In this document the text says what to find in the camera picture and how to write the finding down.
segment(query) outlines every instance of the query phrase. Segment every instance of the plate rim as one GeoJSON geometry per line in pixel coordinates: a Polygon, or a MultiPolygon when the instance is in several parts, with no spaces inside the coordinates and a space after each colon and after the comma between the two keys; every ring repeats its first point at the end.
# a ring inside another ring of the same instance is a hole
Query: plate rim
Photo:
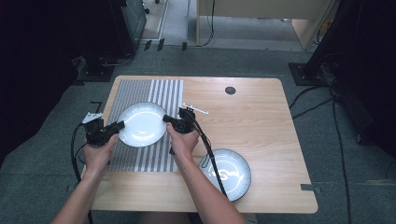
{"type": "MultiPolygon", "coordinates": [[[[121,115],[122,115],[123,112],[125,112],[127,109],[129,109],[129,108],[131,108],[131,107],[133,107],[133,106],[140,105],[140,104],[151,104],[151,105],[156,105],[156,106],[158,106],[158,107],[163,111],[163,114],[166,115],[166,110],[165,110],[162,106],[160,106],[159,104],[153,103],[153,102],[149,102],[149,101],[141,101],[141,102],[138,102],[138,103],[129,105],[129,106],[127,106],[126,108],[124,108],[124,109],[122,110],[122,112],[119,114],[119,117],[117,118],[117,122],[120,122],[120,117],[121,117],[121,115]]],[[[163,134],[161,134],[161,137],[160,137],[157,141],[155,141],[154,143],[151,143],[151,144],[149,144],[149,145],[143,146],[143,147],[149,147],[149,146],[151,146],[151,145],[156,144],[158,141],[160,141],[160,140],[165,136],[165,134],[166,134],[166,125],[165,125],[165,128],[164,128],[163,134]]],[[[131,146],[131,145],[129,145],[129,144],[126,144],[126,143],[125,143],[124,141],[122,141],[121,139],[120,139],[120,141],[121,141],[123,144],[125,144],[126,146],[129,146],[129,147],[136,147],[136,146],[131,146]]]]}
{"type": "MultiPolygon", "coordinates": [[[[243,161],[244,161],[244,162],[246,163],[246,165],[247,165],[248,173],[250,174],[250,181],[249,181],[249,183],[248,183],[248,185],[247,185],[246,191],[245,191],[240,197],[238,197],[237,199],[234,199],[234,200],[230,200],[230,199],[229,199],[230,202],[236,202],[236,201],[238,201],[239,199],[243,198],[243,197],[245,196],[245,194],[248,193],[248,190],[250,189],[250,186],[251,186],[251,177],[252,177],[250,166],[248,165],[247,160],[246,160],[241,154],[239,154],[238,152],[236,152],[236,151],[234,151],[234,150],[221,147],[221,148],[216,148],[216,149],[214,149],[214,150],[212,150],[212,151],[213,151],[213,153],[215,153],[215,151],[217,151],[217,150],[228,150],[228,151],[231,151],[232,153],[234,153],[234,154],[238,155],[240,158],[242,158],[243,161]]],[[[206,153],[206,154],[201,158],[201,160],[200,160],[200,162],[199,162],[199,164],[198,164],[200,170],[201,170],[203,173],[204,173],[204,171],[203,171],[203,169],[201,168],[201,163],[203,162],[204,158],[207,157],[207,156],[208,156],[208,154],[206,153]]]]}

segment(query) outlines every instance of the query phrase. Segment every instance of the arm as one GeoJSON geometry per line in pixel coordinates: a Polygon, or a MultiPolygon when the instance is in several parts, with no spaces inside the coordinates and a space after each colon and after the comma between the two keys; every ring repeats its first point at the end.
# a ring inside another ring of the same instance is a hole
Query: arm
{"type": "Polygon", "coordinates": [[[189,188],[195,207],[204,223],[245,223],[232,203],[206,178],[192,159],[192,151],[198,143],[199,134],[177,133],[170,123],[167,131],[172,138],[175,161],[189,188]]]}
{"type": "Polygon", "coordinates": [[[114,134],[102,147],[87,145],[83,148],[85,175],[51,223],[84,223],[99,184],[106,174],[107,163],[111,159],[111,148],[118,139],[118,135],[114,134]]]}

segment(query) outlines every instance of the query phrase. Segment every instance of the gray carpet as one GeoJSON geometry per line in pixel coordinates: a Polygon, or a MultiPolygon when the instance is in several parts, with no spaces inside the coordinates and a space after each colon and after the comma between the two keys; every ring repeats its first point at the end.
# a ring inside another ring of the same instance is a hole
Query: gray carpet
{"type": "Polygon", "coordinates": [[[149,14],[146,14],[147,23],[142,39],[159,39],[163,30],[163,18],[166,12],[167,0],[162,0],[158,4],[154,0],[145,0],[144,3],[149,9],[149,14]]]}
{"type": "MultiPolygon", "coordinates": [[[[276,77],[288,102],[305,87],[296,87],[288,63],[304,63],[311,52],[265,49],[198,49],[155,46],[139,49],[117,67],[119,75],[276,77]]],[[[70,162],[70,139],[75,126],[96,105],[106,102],[112,83],[71,86],[41,130],[11,152],[0,171],[0,223],[48,223],[70,194],[76,179],[70,162]]],[[[306,93],[291,110],[295,115],[330,98],[325,88],[306,93]]],[[[376,146],[356,144],[356,131],[342,105],[335,105],[342,135],[350,189],[352,223],[396,223],[396,164],[376,146]]],[[[259,223],[347,223],[347,198],[340,146],[328,103],[294,120],[304,159],[318,200],[312,215],[258,214],[259,223]]],[[[77,141],[82,141],[83,132],[77,141]]],[[[93,211],[95,223],[135,223],[137,213],[93,211]]]]}

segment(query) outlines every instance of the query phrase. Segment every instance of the floor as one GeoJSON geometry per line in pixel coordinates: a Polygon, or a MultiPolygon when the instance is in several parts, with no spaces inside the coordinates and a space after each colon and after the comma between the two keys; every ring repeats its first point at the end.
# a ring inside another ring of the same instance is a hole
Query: floor
{"type": "MultiPolygon", "coordinates": [[[[288,63],[307,62],[312,53],[301,50],[288,21],[227,20],[251,21],[246,22],[247,25],[257,22],[257,26],[263,27],[262,30],[250,27],[250,31],[255,31],[250,33],[226,33],[227,30],[222,27],[224,25],[215,19],[216,41],[204,48],[190,50],[195,46],[194,4],[195,1],[191,1],[191,11],[187,17],[187,2],[168,0],[166,14],[161,16],[164,23],[160,35],[149,38],[157,42],[165,38],[165,45],[177,46],[186,41],[188,50],[181,51],[176,47],[164,47],[161,51],[155,48],[139,49],[133,60],[114,70],[113,77],[275,77],[282,81],[289,103],[305,89],[295,85],[288,63]]],[[[155,5],[150,7],[150,13],[155,16],[153,7],[155,5]]],[[[110,89],[111,82],[71,86],[49,114],[39,133],[7,156],[0,170],[0,223],[49,223],[55,216],[76,184],[70,164],[70,135],[86,113],[96,108],[90,101],[105,102],[110,89]]],[[[300,98],[290,114],[299,114],[329,97],[327,89],[310,91],[300,98]]],[[[319,189],[316,192],[318,211],[309,215],[257,214],[259,223],[342,224],[347,223],[348,207],[351,223],[396,223],[396,162],[378,147],[356,143],[356,129],[341,104],[320,106],[293,122],[311,183],[319,189]],[[335,115],[342,136],[342,151],[335,115]],[[346,163],[349,200],[342,161],[346,163]]],[[[78,136],[82,141],[83,133],[78,133],[78,136]]],[[[93,211],[95,224],[136,223],[134,220],[137,217],[136,212],[93,211]]]]}
{"type": "MultiPolygon", "coordinates": [[[[142,36],[142,43],[152,40],[159,43],[164,38],[165,45],[196,47],[196,0],[146,0],[150,9],[148,23],[142,36]]],[[[211,18],[201,17],[200,45],[203,45],[211,33],[211,18]]],[[[214,38],[207,48],[226,49],[269,49],[303,50],[297,39],[290,20],[262,18],[225,18],[213,20],[214,38]]],[[[314,51],[312,44],[308,51],[314,51]]]]}

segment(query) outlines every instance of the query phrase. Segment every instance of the black controller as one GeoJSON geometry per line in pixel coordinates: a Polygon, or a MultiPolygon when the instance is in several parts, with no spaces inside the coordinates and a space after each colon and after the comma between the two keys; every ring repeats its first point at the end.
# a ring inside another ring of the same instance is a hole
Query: black controller
{"type": "MultiPolygon", "coordinates": [[[[170,116],[164,115],[163,121],[170,122],[172,127],[178,133],[190,133],[194,131],[195,114],[192,109],[179,108],[178,114],[180,115],[181,119],[174,119],[170,116]]],[[[169,150],[169,154],[175,155],[175,152],[172,148],[169,150]]]]}
{"type": "Polygon", "coordinates": [[[87,143],[100,147],[108,142],[113,134],[120,133],[120,130],[125,128],[125,124],[123,121],[119,123],[113,122],[104,127],[104,121],[102,119],[94,119],[84,124],[84,128],[87,143]]]}

